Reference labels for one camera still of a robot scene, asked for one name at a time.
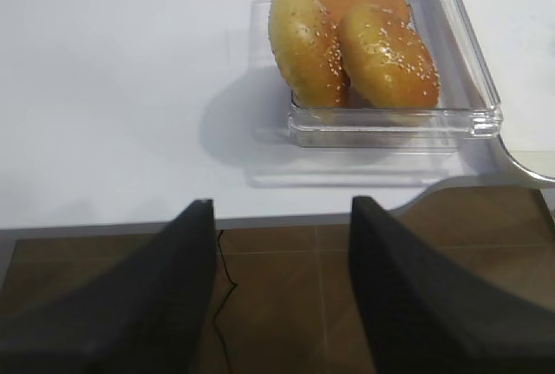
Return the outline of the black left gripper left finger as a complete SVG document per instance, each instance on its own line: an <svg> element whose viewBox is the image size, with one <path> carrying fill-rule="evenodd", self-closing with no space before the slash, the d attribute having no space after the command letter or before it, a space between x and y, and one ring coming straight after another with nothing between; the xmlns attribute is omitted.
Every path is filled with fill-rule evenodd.
<svg viewBox="0 0 555 374"><path fill-rule="evenodd" d="M192 373L216 273L211 200L85 285L1 326L3 373Z"/></svg>

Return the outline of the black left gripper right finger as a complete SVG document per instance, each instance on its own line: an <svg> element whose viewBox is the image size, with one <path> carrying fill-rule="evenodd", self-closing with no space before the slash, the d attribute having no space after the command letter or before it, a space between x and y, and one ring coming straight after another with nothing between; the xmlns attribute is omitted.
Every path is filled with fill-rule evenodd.
<svg viewBox="0 0 555 374"><path fill-rule="evenodd" d="M378 373L552 373L554 313L436 252L370 197L352 200L349 275Z"/></svg>

